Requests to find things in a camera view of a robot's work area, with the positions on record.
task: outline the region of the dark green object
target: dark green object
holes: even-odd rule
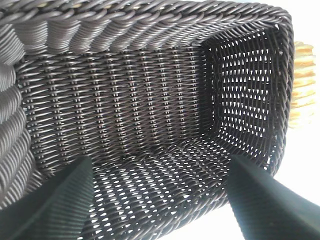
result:
[[[318,240],[320,207],[245,157],[231,157],[228,198],[246,240]]]
[[[0,211],[1,240],[75,240],[93,199],[89,157],[79,157],[38,190]]]

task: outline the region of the woven pattern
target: woven pattern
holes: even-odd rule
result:
[[[11,0],[0,9],[0,97],[18,109],[0,108],[1,118],[18,115],[12,128],[1,122],[3,139],[13,146],[25,134],[19,154],[37,166],[27,192],[76,156],[92,158],[95,196],[79,240],[157,239],[222,206],[230,154],[277,172],[294,48],[281,8]]]
[[[18,84],[42,172],[54,173],[77,155],[103,164],[154,152],[212,125],[212,87],[196,46],[42,54],[20,64]]]

